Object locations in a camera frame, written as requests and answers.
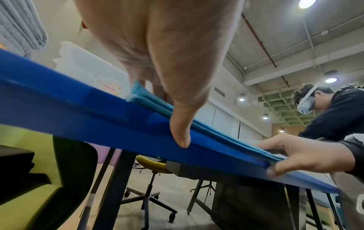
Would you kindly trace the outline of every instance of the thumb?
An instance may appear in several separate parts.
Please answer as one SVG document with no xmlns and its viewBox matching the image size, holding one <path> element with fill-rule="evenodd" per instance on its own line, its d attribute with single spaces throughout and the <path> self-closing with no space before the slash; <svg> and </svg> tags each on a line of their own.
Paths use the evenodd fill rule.
<svg viewBox="0 0 364 230">
<path fill-rule="evenodd" d="M 190 128 L 198 109 L 185 108 L 175 104 L 169 122 L 172 136 L 181 148 L 187 148 L 191 143 Z"/>
<path fill-rule="evenodd" d="M 268 177 L 277 177 L 284 173 L 304 169 L 299 159 L 294 156 L 277 162 L 275 165 L 270 166 L 267 169 Z"/>
</svg>

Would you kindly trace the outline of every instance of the white vr headset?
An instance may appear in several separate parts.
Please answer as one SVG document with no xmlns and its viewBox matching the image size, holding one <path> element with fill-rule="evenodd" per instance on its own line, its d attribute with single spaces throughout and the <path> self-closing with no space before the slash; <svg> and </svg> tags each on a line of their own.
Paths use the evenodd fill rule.
<svg viewBox="0 0 364 230">
<path fill-rule="evenodd" d="M 306 96 L 300 101 L 298 104 L 297 110 L 303 114 L 310 114 L 314 110 L 315 107 L 315 99 L 311 97 L 311 94 L 314 93 L 318 87 L 322 85 L 316 84 L 312 89 L 306 94 Z"/>
</svg>

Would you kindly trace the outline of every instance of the translucent plastic bin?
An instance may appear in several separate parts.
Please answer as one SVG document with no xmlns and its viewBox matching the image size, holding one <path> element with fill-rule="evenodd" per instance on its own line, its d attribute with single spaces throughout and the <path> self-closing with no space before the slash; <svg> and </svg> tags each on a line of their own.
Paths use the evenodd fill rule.
<svg viewBox="0 0 364 230">
<path fill-rule="evenodd" d="M 71 42 L 63 41 L 61 45 L 61 57 L 54 59 L 56 71 L 120 98 L 130 94 L 124 71 Z"/>
</svg>

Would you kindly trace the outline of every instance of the gray pants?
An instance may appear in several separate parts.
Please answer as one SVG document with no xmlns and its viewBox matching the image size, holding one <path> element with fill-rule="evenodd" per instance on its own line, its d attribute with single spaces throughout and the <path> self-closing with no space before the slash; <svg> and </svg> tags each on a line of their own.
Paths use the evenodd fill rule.
<svg viewBox="0 0 364 230">
<path fill-rule="evenodd" d="M 358 196 L 364 194 L 364 181 L 347 173 L 338 172 L 331 175 L 339 188 L 339 200 L 346 222 L 346 230 L 363 230 L 364 214 L 357 209 Z"/>
</svg>

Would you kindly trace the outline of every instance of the floor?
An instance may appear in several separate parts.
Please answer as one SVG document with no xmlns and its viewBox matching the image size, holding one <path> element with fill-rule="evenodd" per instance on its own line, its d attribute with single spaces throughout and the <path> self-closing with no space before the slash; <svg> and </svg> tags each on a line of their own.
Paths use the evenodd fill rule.
<svg viewBox="0 0 364 230">
<path fill-rule="evenodd" d="M 101 164 L 97 166 L 96 175 L 99 173 Z M 95 200 L 92 206 L 88 226 L 86 230 L 91 230 L 96 218 L 97 208 L 100 204 L 102 194 L 106 188 L 107 181 L 111 175 L 113 166 L 109 166 L 106 174 L 101 182 L 98 192 L 96 193 Z M 130 175 L 128 187 L 139 191 L 146 191 L 147 186 L 151 180 L 152 172 L 144 169 L 142 171 L 133 169 Z M 161 192 L 159 200 L 171 206 L 178 211 L 176 219 L 173 223 L 169 223 L 168 217 L 170 212 L 149 203 L 149 230 L 221 230 L 210 218 L 210 216 L 198 205 L 193 207 L 190 215 L 187 215 L 186 209 L 191 200 L 192 193 L 190 190 L 195 188 L 197 180 L 190 180 L 187 178 L 180 178 L 173 174 L 161 174 L 155 177 L 153 183 L 154 192 Z M 204 200 L 206 197 L 207 189 L 202 189 L 198 198 Z M 213 192 L 207 197 L 206 204 L 212 207 Z M 84 206 L 83 202 L 77 211 L 58 229 L 58 230 L 75 230 L 77 228 L 79 217 Z M 116 220 L 114 230 L 140 230 L 144 227 L 144 211 L 140 209 L 142 201 L 136 203 L 129 203 L 120 206 L 118 218 Z M 307 230 L 314 230 L 316 228 L 306 225 Z"/>
</svg>

